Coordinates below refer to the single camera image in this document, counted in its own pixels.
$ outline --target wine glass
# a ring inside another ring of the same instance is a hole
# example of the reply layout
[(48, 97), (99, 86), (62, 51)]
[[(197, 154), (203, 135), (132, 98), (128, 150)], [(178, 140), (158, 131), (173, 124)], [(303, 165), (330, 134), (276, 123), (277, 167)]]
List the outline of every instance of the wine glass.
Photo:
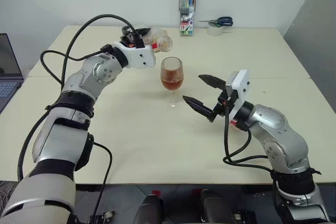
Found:
[(182, 62), (177, 57), (168, 57), (161, 62), (161, 82), (162, 85), (171, 91), (169, 104), (175, 107), (175, 90), (177, 90), (183, 82)]

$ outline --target laptop screen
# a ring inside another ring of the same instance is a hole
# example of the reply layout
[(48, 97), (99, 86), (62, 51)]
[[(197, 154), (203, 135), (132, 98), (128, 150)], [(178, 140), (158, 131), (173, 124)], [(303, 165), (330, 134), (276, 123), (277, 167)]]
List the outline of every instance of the laptop screen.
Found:
[(0, 34), (0, 77), (21, 77), (7, 34)]

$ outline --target laptop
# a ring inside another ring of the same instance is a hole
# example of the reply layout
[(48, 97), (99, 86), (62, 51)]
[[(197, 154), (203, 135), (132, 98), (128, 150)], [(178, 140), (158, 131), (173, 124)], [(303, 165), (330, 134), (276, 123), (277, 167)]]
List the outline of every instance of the laptop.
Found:
[(7, 34), (0, 34), (0, 113), (23, 83)]

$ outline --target tape roll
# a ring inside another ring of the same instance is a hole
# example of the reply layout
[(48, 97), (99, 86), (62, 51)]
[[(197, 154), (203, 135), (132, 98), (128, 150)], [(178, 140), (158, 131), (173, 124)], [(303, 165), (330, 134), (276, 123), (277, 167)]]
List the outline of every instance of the tape roll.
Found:
[(213, 23), (208, 23), (208, 28), (206, 29), (206, 32), (210, 36), (219, 36), (223, 33), (223, 27), (218, 27)]

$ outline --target laptop keyboard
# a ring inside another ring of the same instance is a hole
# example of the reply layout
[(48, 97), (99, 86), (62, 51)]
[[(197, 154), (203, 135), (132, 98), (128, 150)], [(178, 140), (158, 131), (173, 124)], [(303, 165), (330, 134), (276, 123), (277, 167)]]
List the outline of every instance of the laptop keyboard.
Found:
[(6, 98), (15, 85), (16, 82), (0, 82), (0, 98)]

